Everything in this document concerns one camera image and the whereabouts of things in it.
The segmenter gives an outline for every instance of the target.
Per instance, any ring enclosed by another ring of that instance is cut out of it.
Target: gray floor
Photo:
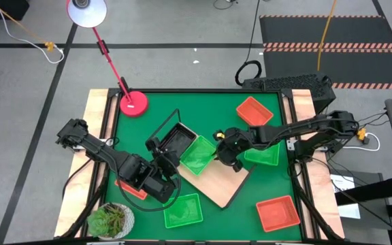
[[[380,1],[392,27],[392,1]],[[64,43],[71,21],[64,1],[31,0],[23,24],[40,36]],[[98,31],[114,44],[136,43],[246,43],[249,40],[256,1],[240,1],[219,11],[211,0],[108,0],[109,14]],[[260,14],[328,14],[327,0],[271,0],[261,2]],[[336,14],[376,14],[371,0],[339,0]],[[13,24],[12,33],[25,34]],[[75,43],[93,43],[91,30],[79,28]],[[261,42],[259,26],[254,41]],[[0,21],[0,43],[14,43]],[[251,59],[262,50],[253,49]],[[111,50],[112,58],[132,87],[233,88],[236,69],[246,49],[137,49]],[[56,65],[46,62],[38,50],[0,48],[0,224],[22,166],[37,119],[42,110]],[[251,77],[251,68],[242,77]],[[109,88],[116,82],[95,49],[71,49],[29,175],[5,242],[52,238],[61,204],[61,188],[67,178],[71,153],[54,142],[57,131],[70,119],[81,117],[91,88]],[[336,90],[332,109],[350,110],[357,118],[383,109],[392,91]],[[392,135],[389,125],[370,127],[381,140],[379,152],[343,150],[336,161],[363,172],[392,177]],[[355,241],[389,243],[386,231],[359,231],[345,227]]]

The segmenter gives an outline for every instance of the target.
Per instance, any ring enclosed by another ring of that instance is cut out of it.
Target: plastic tray
[[[191,145],[196,139],[197,135],[190,129],[178,122],[161,140],[160,149],[176,151],[176,155],[181,157],[182,153]]]
[[[273,117],[272,112],[251,96],[237,107],[237,114],[250,126],[263,126]]]
[[[180,227],[203,221],[201,203],[197,193],[180,196],[168,209],[164,210],[166,228]]]
[[[199,136],[181,155],[181,164],[196,176],[200,175],[208,164],[216,157],[216,147],[203,136]]]
[[[299,216],[290,196],[257,203],[257,210],[265,232],[300,224]]]
[[[244,152],[244,158],[253,163],[278,166],[279,146],[280,143],[277,143],[265,150],[249,149]]]
[[[117,184],[117,180],[114,181],[114,184],[117,187],[119,187],[119,185]],[[126,192],[136,196],[137,198],[139,198],[141,200],[145,200],[145,198],[148,196],[148,194],[145,191],[143,191],[143,190],[137,191],[133,187],[124,183],[123,181],[120,181],[120,185],[122,185],[122,189],[124,189]]]

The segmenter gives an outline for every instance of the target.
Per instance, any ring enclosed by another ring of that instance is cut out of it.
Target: red desk lamp
[[[148,98],[139,91],[128,92],[128,85],[123,77],[120,77],[113,61],[108,55],[105,42],[99,36],[96,26],[101,24],[107,15],[107,5],[104,0],[67,0],[67,14],[72,21],[81,26],[92,28],[98,39],[101,53],[105,55],[110,64],[118,84],[125,96],[120,100],[120,110],[123,114],[131,117],[141,116],[148,109]]]

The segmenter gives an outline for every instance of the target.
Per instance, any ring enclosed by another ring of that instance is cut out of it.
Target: green tabletop
[[[116,136],[120,143],[117,150],[137,153],[151,160],[152,156],[145,147],[145,141],[158,126],[176,109],[180,110],[182,123],[199,135],[216,142],[212,134],[229,127],[247,128],[247,124],[237,116],[235,109],[247,97],[253,96],[268,110],[274,113],[269,125],[281,125],[282,114],[277,93],[146,93],[149,99],[148,111],[138,118],[119,115]],[[161,137],[178,122],[171,119],[159,132]],[[254,164],[246,162],[250,169]],[[256,203],[275,197],[290,195],[293,187],[287,174],[287,150],[285,143],[280,144],[278,166],[257,165],[231,205],[221,210],[203,193],[182,181],[181,195],[198,193],[203,213],[203,221],[183,227],[165,228],[163,212],[142,212],[131,207],[114,184],[116,176],[110,174],[106,201],[128,205],[134,212],[135,225],[125,239],[135,240],[301,240],[299,225],[266,233],[264,232],[256,209]],[[144,201],[129,195],[144,208],[158,208],[162,204],[148,196]]]

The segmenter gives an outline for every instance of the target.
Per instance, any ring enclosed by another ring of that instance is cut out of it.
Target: lamp base
[[[131,103],[125,96],[120,100],[120,111],[129,117],[141,116],[148,109],[148,98],[139,91],[132,91],[129,96]]]

